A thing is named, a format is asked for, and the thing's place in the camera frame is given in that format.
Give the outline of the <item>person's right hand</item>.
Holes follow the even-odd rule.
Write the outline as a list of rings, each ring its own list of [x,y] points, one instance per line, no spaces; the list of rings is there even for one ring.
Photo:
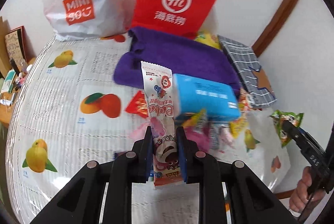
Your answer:
[[[303,170],[301,179],[298,181],[296,189],[293,191],[289,199],[289,208],[292,211],[296,213],[302,213],[308,202],[310,207],[315,207],[324,198],[324,196],[326,195],[326,192],[324,190],[317,190],[314,193],[313,197],[310,198],[307,190],[311,185],[311,167],[306,166]]]

